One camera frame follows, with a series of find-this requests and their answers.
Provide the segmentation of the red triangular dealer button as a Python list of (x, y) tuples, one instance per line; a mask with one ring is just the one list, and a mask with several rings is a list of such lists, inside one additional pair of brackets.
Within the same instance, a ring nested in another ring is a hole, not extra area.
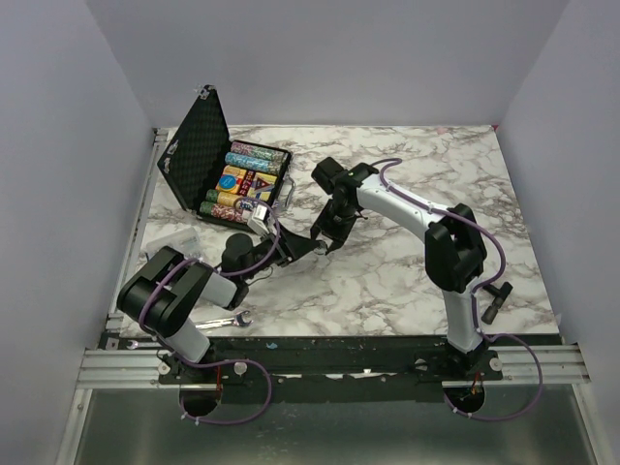
[(276, 178), (271, 176), (259, 176), (257, 175), (252, 182), (252, 187), (248, 192), (249, 196), (253, 199), (258, 199), (266, 202), (273, 191)]

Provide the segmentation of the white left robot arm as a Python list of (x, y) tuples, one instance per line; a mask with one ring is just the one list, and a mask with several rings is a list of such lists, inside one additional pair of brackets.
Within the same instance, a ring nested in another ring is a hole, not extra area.
[(226, 241), (220, 267), (214, 268), (165, 246), (124, 285), (116, 308), (183, 357), (182, 372), (202, 383), (213, 375), (215, 360), (207, 352), (207, 337), (190, 319), (199, 299), (234, 310), (247, 296), (249, 281), (257, 273), (325, 248), (322, 240), (286, 229), (259, 244), (246, 233), (235, 233)]

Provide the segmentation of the black poker set case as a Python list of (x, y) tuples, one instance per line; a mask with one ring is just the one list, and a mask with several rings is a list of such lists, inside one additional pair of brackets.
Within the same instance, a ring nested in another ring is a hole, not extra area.
[(204, 222), (246, 231), (253, 179), (275, 177), (277, 203), (293, 154), (231, 137), (216, 88), (206, 85), (157, 162), (181, 208)]

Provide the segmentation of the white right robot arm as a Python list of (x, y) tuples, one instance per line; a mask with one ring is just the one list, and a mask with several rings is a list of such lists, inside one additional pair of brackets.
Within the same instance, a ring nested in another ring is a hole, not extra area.
[(388, 183), (377, 168), (360, 163), (350, 170), (333, 158), (322, 160), (312, 179), (329, 200), (311, 228), (313, 239), (330, 240), (329, 254), (348, 239), (362, 212), (369, 210), (412, 233), (424, 247), (428, 278), (442, 290), (451, 351), (446, 367), (452, 377), (465, 380), (481, 368), (483, 346), (477, 330), (478, 306), (471, 292), (481, 282), (487, 252), (471, 208), (434, 206)]

